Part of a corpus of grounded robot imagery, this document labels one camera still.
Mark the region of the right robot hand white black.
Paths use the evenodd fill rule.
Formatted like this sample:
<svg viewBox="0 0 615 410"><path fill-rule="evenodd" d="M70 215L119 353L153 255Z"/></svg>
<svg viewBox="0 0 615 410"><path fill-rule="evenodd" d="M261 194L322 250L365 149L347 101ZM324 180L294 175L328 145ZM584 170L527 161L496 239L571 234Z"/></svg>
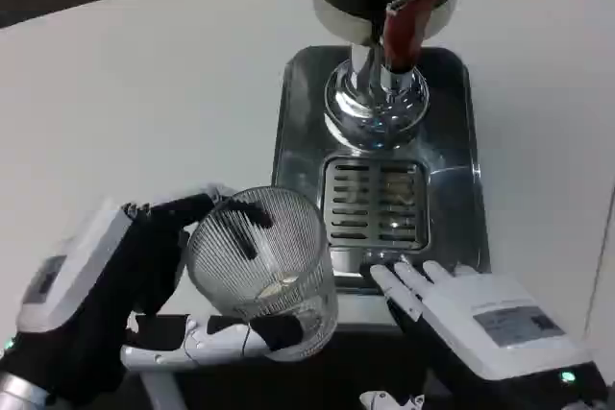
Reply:
<svg viewBox="0 0 615 410"><path fill-rule="evenodd" d="M514 278L434 260L360 273L455 408L613 408L614 389L589 349Z"/></svg>

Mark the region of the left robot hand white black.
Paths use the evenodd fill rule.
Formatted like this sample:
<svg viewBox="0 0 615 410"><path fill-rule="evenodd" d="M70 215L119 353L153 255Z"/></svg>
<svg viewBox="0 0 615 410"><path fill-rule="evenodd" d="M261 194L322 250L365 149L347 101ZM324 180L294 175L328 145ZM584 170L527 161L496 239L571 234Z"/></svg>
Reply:
<svg viewBox="0 0 615 410"><path fill-rule="evenodd" d="M126 372L175 372L234 362L300 344L291 314L164 315L184 267L190 225L217 205L252 225L271 216L209 184L156 204L109 200L32 278L1 357L1 405L77 406L116 390Z"/></svg>

